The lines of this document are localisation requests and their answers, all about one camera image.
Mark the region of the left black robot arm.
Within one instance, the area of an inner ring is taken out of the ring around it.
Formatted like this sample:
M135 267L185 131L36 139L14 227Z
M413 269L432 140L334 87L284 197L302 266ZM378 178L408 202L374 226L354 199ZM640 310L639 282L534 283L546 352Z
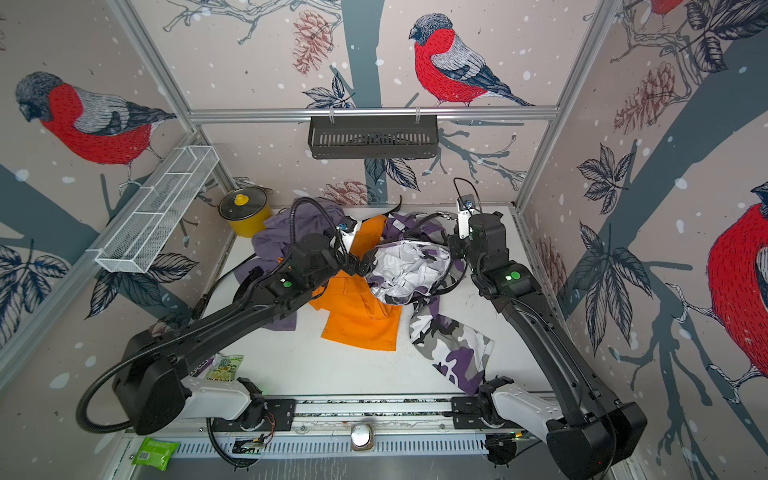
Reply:
M289 210L294 221L302 205L320 213L326 228L302 238L292 236L287 257L270 273L249 285L232 304L165 335L148 331L134 335L122 359L99 376L83 393L75 410L78 426L90 433L107 434L131 428L147 435L176 420L193 397L184 384L191 370L249 333L296 312L340 271L355 273L359 260L349 249L361 223L349 216L335 221L311 197L296 199ZM112 385L127 419L101 425L88 416L97 391Z

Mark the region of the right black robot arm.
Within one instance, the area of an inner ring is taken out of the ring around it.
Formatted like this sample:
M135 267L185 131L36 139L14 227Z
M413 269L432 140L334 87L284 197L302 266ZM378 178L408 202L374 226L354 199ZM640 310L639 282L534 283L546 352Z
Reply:
M527 430L569 479L605 478L633 454L647 426L644 412L597 376L557 323L531 271L510 259L500 213L460 213L457 223L451 251L465 261L480 296L520 335L555 396L549 402L508 377L490 380L477 394L482 418Z

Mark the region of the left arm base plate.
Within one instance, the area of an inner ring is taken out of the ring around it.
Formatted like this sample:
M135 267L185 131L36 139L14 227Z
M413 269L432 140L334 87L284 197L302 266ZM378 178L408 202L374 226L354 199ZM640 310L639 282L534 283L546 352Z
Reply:
M292 429L297 401L291 398L266 398L249 405L234 420L216 418L215 432L288 432Z

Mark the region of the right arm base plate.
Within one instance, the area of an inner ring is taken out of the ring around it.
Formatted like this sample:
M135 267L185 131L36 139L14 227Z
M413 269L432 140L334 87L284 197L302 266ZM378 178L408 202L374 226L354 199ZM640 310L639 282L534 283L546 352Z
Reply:
M475 396L458 396L450 399L449 417L456 430L480 429L512 429L518 428L514 422L503 419L492 419L490 413L485 413Z

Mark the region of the orange trousers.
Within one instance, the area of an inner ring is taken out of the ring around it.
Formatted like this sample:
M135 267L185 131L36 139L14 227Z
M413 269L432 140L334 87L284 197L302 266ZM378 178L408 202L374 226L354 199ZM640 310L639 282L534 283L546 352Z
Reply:
M284 231L288 235L288 212L270 219L269 229ZM363 221L351 246L351 253L362 257L381 239L386 217L379 215ZM332 278L327 291L310 305L317 311L327 310L328 321L322 338L352 347L395 351L402 307L384 304L376 299L367 282L358 276L340 272ZM275 322L268 327L273 331L294 331L296 314Z

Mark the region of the lavender purple trousers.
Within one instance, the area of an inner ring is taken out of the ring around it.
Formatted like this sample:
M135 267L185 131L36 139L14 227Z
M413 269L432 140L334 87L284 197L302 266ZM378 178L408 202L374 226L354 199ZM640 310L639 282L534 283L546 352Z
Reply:
M290 251L290 210L272 216L264 225L265 229L251 239L255 258L234 271L240 285L248 282L247 278L254 269L260 269L263 274L270 273ZM309 233L323 233L330 224L314 206L303 202L295 212L294 227L295 239L300 240Z

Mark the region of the purple camouflage trousers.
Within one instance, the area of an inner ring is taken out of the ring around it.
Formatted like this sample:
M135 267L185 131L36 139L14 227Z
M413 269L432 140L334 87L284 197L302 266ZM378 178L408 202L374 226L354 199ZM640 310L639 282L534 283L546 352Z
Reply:
M442 314L440 301L447 294L407 304L413 307L408 323L410 343L451 384L466 395L475 395L485 380L494 341Z

